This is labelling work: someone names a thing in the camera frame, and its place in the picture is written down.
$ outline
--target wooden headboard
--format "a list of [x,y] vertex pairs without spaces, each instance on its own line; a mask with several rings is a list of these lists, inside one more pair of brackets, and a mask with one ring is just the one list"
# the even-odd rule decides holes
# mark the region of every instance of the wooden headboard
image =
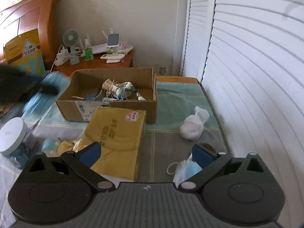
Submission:
[[3,45],[14,37],[38,28],[45,68],[51,69],[60,43],[54,20],[54,6],[59,0],[22,0],[0,12],[0,60]]

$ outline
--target jar with white lid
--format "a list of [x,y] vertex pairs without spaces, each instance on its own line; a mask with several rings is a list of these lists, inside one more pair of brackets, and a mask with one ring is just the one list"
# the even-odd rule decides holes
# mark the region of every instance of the jar with white lid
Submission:
[[19,169],[29,160],[29,148],[22,142],[25,135],[26,125],[21,117],[9,120],[0,129],[0,153]]

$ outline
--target red and white sticker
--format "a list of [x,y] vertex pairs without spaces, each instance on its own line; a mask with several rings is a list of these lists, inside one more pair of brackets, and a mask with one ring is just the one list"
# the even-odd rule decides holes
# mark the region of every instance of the red and white sticker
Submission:
[[138,112],[132,112],[126,115],[126,121],[135,122],[137,118],[138,118]]

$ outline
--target open cardboard box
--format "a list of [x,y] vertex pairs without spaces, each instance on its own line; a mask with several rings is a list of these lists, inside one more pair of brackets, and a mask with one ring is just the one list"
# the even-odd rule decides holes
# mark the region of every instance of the open cardboard box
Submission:
[[[157,110],[156,72],[155,68],[119,68],[119,69],[85,69],[71,75],[67,90],[56,101],[56,104],[67,121],[88,122],[98,106],[145,110],[148,124],[155,123]],[[125,101],[83,101],[72,96],[87,97],[99,92],[107,80],[123,83],[130,81],[135,89],[145,98],[139,101],[133,93]]]

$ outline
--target small fan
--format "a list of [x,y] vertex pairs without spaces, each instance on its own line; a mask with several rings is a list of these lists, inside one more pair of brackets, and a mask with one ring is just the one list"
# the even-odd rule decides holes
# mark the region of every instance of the small fan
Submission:
[[70,63],[71,65],[77,64],[80,62],[79,57],[77,56],[75,45],[79,40],[79,34],[74,29],[69,29],[63,34],[63,42],[66,46],[69,46],[71,49],[71,58]]

